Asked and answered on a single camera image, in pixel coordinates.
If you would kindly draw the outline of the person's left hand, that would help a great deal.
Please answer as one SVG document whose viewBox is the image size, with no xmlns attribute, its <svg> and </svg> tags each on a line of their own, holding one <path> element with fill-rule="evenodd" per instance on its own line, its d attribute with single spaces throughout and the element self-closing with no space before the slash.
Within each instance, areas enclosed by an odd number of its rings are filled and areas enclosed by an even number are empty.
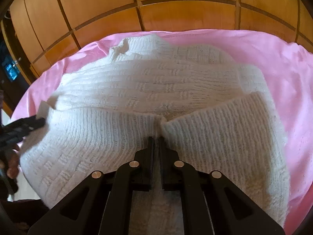
<svg viewBox="0 0 313 235">
<path fill-rule="evenodd" d="M 11 149 L 1 151 L 1 169 L 6 171 L 6 175 L 10 179 L 16 179 L 19 174 L 19 150 L 19 146 L 15 144 Z"/>
</svg>

